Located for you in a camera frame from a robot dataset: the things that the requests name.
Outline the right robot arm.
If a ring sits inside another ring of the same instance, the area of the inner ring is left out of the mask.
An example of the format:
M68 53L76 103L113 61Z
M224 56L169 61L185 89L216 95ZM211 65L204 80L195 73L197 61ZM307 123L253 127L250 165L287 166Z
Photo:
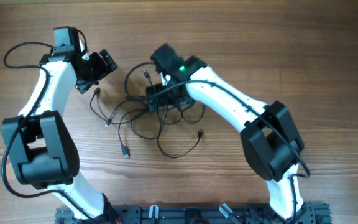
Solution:
M168 44L150 56L162 82L147 91L155 107L198 101L211 108L240 134L244 156L264 179L269 205L281 220L295 223L304 203L298 188L298 168L307 168L300 153L304 142L288 108L271 105L240 92L196 56L183 59Z

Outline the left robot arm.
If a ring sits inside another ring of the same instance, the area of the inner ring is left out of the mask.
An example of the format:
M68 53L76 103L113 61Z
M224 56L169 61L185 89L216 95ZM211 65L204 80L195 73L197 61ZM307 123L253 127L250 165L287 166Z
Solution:
M57 27L54 38L34 65L40 76L29 101L1 124L2 181L16 197L54 194L76 223L121 223L107 197L80 172L78 150L62 119L73 88L86 93L117 65L106 50L89 55L84 34L74 27Z

